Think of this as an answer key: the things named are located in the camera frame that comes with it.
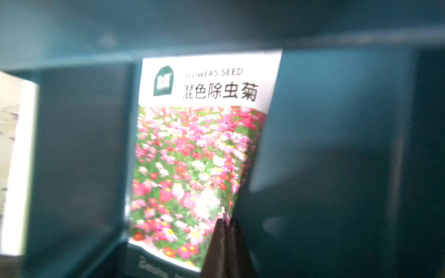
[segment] brand logo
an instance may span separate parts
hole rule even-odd
[[[173,70],[169,66],[165,66],[159,70],[154,79],[153,96],[171,95],[173,88]]]

